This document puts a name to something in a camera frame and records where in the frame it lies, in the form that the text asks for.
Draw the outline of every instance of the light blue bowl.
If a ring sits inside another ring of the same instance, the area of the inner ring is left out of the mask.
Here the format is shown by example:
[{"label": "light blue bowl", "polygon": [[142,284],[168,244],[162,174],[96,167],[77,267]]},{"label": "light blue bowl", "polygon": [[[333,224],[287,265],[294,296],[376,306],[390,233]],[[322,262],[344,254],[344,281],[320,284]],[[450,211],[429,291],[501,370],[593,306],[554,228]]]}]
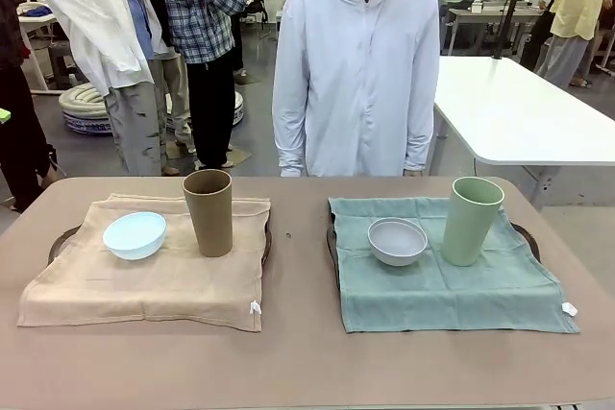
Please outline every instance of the light blue bowl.
[{"label": "light blue bowl", "polygon": [[136,260],[147,258],[162,246],[166,221],[151,211],[122,216],[111,223],[103,234],[103,243],[116,256]]}]

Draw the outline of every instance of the brown cup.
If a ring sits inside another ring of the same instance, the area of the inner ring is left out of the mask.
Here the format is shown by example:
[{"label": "brown cup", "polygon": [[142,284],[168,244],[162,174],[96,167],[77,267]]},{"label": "brown cup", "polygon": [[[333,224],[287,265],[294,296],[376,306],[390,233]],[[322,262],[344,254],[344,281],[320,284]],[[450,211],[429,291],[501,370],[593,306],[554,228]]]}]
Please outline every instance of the brown cup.
[{"label": "brown cup", "polygon": [[184,179],[185,201],[204,256],[224,256],[233,248],[232,182],[221,170],[201,170]]}]

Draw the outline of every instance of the green object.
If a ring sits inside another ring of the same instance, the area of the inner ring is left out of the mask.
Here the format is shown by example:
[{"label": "green object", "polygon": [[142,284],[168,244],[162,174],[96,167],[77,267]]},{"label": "green object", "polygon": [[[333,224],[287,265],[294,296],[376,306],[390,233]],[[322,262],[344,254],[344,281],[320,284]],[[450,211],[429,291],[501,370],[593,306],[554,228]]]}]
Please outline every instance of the green object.
[{"label": "green object", "polygon": [[0,123],[4,124],[5,122],[8,122],[10,118],[11,113],[8,112],[6,109],[0,108]]},{"label": "green object", "polygon": [[[562,312],[558,280],[535,260],[503,210],[476,264],[461,267],[440,252],[448,199],[330,199],[330,204],[346,331],[578,332]],[[396,268],[372,255],[367,229],[385,217],[406,218],[425,231],[429,244],[423,257]]]},{"label": "green object", "polygon": [[476,262],[503,201],[503,190],[491,181],[477,177],[455,180],[442,244],[448,262],[457,266]]}]

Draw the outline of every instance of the bowl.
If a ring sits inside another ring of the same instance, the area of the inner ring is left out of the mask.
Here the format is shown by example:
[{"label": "bowl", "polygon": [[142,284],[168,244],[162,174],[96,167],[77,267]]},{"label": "bowl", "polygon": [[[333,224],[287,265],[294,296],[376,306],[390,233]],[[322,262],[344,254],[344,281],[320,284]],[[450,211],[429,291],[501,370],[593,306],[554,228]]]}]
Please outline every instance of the bowl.
[{"label": "bowl", "polygon": [[407,266],[417,261],[427,247],[427,235],[402,218],[382,218],[367,231],[374,256],[389,266]]},{"label": "bowl", "polygon": [[166,220],[150,211],[122,216],[107,226],[103,233],[105,246],[122,259],[147,258],[162,246],[166,236]]}]

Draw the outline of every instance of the gray pants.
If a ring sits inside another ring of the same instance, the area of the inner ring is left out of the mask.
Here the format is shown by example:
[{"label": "gray pants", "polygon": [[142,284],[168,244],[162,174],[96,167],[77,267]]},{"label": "gray pants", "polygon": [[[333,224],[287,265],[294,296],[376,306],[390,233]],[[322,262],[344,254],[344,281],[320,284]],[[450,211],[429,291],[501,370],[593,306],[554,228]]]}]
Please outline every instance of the gray pants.
[{"label": "gray pants", "polygon": [[175,139],[188,146],[194,145],[192,131],[188,126],[190,107],[188,105],[188,76],[185,61],[181,55],[172,60],[163,60],[164,80],[171,94],[171,116],[175,124]]},{"label": "gray pants", "polygon": [[148,60],[156,84],[110,88],[105,97],[115,149],[128,175],[159,177],[166,165],[166,99],[159,60]]},{"label": "gray pants", "polygon": [[560,88],[568,87],[573,77],[585,79],[591,65],[589,40],[582,37],[553,36],[547,57],[537,74]]}]

